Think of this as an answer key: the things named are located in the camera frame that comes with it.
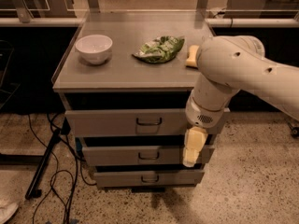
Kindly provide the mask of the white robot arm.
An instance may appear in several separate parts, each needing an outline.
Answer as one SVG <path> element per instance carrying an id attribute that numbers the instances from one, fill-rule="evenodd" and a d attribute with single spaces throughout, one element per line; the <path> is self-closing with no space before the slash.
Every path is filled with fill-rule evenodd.
<path id="1" fill-rule="evenodd" d="M 199 76 L 186 104 L 190 127 L 185 133 L 183 164 L 193 167 L 225 107 L 239 91 L 249 92 L 299 120 L 299 68 L 264 57 L 254 36 L 213 36 L 190 47 L 186 64 Z"/>

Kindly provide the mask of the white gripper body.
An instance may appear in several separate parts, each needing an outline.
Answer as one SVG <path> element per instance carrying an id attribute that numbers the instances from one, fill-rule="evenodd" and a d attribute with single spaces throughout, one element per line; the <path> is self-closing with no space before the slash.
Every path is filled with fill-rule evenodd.
<path id="1" fill-rule="evenodd" d="M 186 118 L 192 126 L 213 128 L 219 123 L 227 103 L 227 95 L 193 89 L 185 107 Z"/>

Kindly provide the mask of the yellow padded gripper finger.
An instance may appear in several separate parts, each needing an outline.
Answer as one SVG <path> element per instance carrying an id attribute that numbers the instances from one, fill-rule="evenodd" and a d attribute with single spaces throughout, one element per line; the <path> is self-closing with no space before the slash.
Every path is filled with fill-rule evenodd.
<path id="1" fill-rule="evenodd" d="M 192 127 L 186 131 L 183 148 L 183 164 L 186 167 L 196 164 L 207 138 L 208 133 L 203 128 Z"/>

